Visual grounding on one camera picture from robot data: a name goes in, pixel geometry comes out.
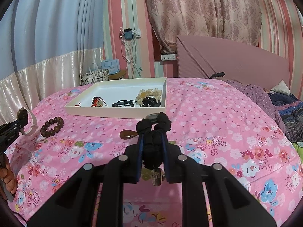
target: wall switch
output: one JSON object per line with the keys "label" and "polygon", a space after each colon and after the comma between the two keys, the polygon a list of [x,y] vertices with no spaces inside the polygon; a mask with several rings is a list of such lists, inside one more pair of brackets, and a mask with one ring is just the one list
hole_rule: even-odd
{"label": "wall switch", "polygon": [[136,38],[142,37],[141,36],[141,29],[134,30],[134,32],[137,34]]}
{"label": "wall switch", "polygon": [[176,60],[176,55],[175,54],[162,54],[161,55],[161,60]]}

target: blue curtain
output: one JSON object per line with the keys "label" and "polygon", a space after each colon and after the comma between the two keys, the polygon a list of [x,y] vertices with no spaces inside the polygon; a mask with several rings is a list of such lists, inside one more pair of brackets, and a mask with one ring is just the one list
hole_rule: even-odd
{"label": "blue curtain", "polygon": [[0,22],[0,80],[45,59],[103,46],[103,0],[14,0]]}

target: wooden bead bracelet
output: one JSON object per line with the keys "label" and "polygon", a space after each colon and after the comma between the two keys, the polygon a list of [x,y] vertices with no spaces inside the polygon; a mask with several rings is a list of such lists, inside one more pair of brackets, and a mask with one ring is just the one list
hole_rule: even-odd
{"label": "wooden bead bracelet", "polygon": [[[54,123],[58,123],[58,125],[56,125],[54,129],[50,129],[48,131],[47,128]],[[50,136],[54,136],[56,133],[60,131],[60,129],[63,128],[64,126],[63,124],[64,124],[64,120],[61,117],[54,117],[53,119],[46,121],[45,125],[42,126],[42,128],[40,129],[41,135],[45,136],[46,138],[49,138]]]}

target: bedside table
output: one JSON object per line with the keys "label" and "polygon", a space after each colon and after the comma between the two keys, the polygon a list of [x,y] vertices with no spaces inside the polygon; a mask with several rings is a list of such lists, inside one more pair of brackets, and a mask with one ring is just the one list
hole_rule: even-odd
{"label": "bedside table", "polygon": [[121,70],[120,72],[118,72],[118,73],[116,73],[116,74],[110,75],[110,76],[109,76],[109,80],[121,79],[125,74],[126,74],[126,69]]}

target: white box tray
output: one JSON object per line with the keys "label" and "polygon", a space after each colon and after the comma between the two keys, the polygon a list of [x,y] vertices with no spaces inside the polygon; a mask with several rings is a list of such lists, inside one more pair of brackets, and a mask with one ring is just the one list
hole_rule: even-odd
{"label": "white box tray", "polygon": [[[112,107],[120,100],[135,100],[140,90],[161,89],[162,99],[160,107]],[[106,104],[103,107],[91,107],[93,97],[101,97]],[[143,119],[148,114],[166,111],[166,78],[136,78],[119,79],[97,82],[71,100],[65,110],[70,115]]]}

